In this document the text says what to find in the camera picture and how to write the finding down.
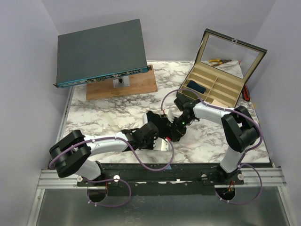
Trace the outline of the black underwear white waistband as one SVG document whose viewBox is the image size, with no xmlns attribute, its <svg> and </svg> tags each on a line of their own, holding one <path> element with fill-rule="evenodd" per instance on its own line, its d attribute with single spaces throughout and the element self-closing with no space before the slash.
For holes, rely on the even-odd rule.
<svg viewBox="0 0 301 226">
<path fill-rule="evenodd" d="M 170 121 L 163 115 L 157 114 L 152 111 L 148 111 L 144 115 L 145 124 L 148 122 L 153 122 L 158 128 L 158 138 L 168 138 L 170 139 L 171 131 L 169 127 Z M 126 135 L 129 141 L 133 141 L 132 132 L 134 129 L 123 129 L 121 132 Z"/>
</svg>

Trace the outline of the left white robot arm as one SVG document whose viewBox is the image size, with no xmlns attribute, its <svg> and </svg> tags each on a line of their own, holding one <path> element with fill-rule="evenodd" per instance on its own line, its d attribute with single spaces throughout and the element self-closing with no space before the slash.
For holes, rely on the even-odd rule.
<svg viewBox="0 0 301 226">
<path fill-rule="evenodd" d="M 152 122 L 137 129 L 123 129 L 110 136 L 85 136 L 77 129 L 53 145 L 50 150 L 49 168 L 56 169 L 60 178 L 72 174 L 86 177 L 94 186 L 104 182 L 101 167 L 88 158 L 109 152 L 126 152 L 140 149 L 165 151 L 168 144 L 160 138 Z"/>
</svg>

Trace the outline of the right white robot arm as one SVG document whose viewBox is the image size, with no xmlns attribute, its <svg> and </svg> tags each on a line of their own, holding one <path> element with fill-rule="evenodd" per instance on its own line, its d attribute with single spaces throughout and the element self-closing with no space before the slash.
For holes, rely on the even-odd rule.
<svg viewBox="0 0 301 226">
<path fill-rule="evenodd" d="M 192 100 L 184 95 L 177 96 L 174 103 L 182 112 L 182 115 L 174 120 L 178 128 L 185 128 L 192 121 L 201 119 L 222 126 L 228 149 L 220 162 L 216 178 L 219 183 L 228 184 L 233 180 L 233 172 L 238 169 L 248 148 L 261 138 L 258 124 L 243 106 L 223 108 L 199 98 Z"/>
</svg>

